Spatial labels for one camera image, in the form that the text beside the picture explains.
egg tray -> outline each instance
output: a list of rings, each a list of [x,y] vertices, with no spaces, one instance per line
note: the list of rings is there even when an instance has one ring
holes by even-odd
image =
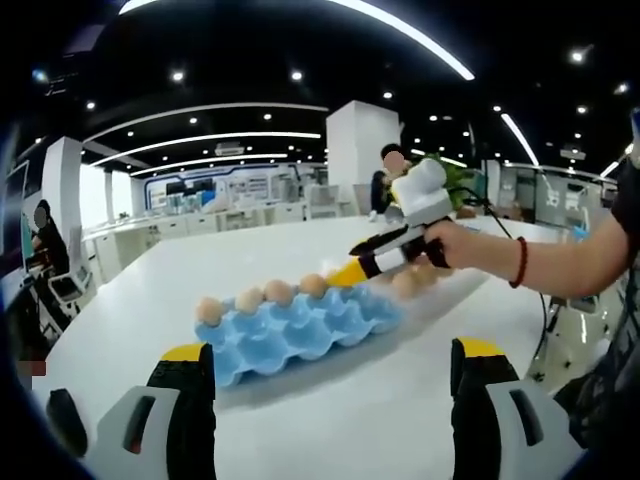
[[[317,360],[336,343],[352,347],[402,319],[398,307],[364,286],[329,288],[321,299],[296,293],[290,306],[264,302],[253,315],[236,310],[234,299],[223,304],[219,326],[196,326],[198,338],[213,348],[220,388],[236,385],[247,372],[274,375],[295,357]]]

ceiling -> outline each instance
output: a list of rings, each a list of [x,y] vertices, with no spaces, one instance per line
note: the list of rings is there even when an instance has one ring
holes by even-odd
[[[48,37],[53,46],[45,45],[44,53],[34,50],[31,67],[47,72],[54,85],[32,81],[25,90],[24,158],[43,158],[47,145],[62,134],[82,140],[146,115],[232,102],[314,105],[327,111],[185,112],[95,141],[122,152],[183,137],[305,132],[321,138],[235,141],[253,147],[255,154],[285,153],[293,145],[289,161],[317,162],[324,160],[327,115],[355,99],[396,110],[405,125],[407,150],[444,147],[446,156],[461,155],[472,167],[496,153],[501,160],[531,162],[495,105],[517,123],[543,165],[569,167],[560,149],[575,148],[586,154],[575,168],[599,174],[631,142],[629,113],[640,103],[635,63],[640,46],[632,38],[634,17],[624,8],[369,0],[451,52],[475,75],[467,81],[404,34],[328,0],[158,0],[118,16],[122,3],[85,6],[76,23],[67,20]],[[93,48],[62,55],[70,40],[77,44],[82,32],[84,37],[96,32],[96,27],[86,29],[90,25],[104,25],[97,27]],[[569,61],[576,48],[585,52],[581,64]],[[171,80],[175,71],[184,72],[182,82]],[[301,81],[292,80],[294,71],[303,74]],[[623,82],[629,90],[614,94]],[[384,98],[385,92],[393,97]],[[89,101],[95,102],[93,110],[86,108]],[[586,114],[577,112],[579,105],[588,108]],[[189,123],[192,117],[197,123]],[[473,135],[465,137],[465,131]],[[43,141],[35,144],[36,138]],[[216,143],[182,143],[133,157],[157,167],[207,158],[204,150],[213,156]],[[87,163],[102,158],[90,151],[83,156]],[[120,160],[104,166],[130,173],[143,168],[126,170]]]

white tabletop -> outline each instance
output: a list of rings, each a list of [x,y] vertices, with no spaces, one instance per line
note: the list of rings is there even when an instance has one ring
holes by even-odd
[[[490,218],[466,222],[497,233]],[[557,232],[505,222],[530,241]],[[197,341],[204,296],[232,297],[273,278],[291,283],[340,265],[381,226],[316,220],[163,241],[103,286],[33,379],[42,405],[65,387],[90,441],[98,420],[144,385],[172,347]],[[219,391],[219,478],[439,479],[453,472],[451,340],[477,336],[505,350],[522,375],[542,328],[537,294],[476,271],[457,272],[411,306],[395,332],[303,368]]]

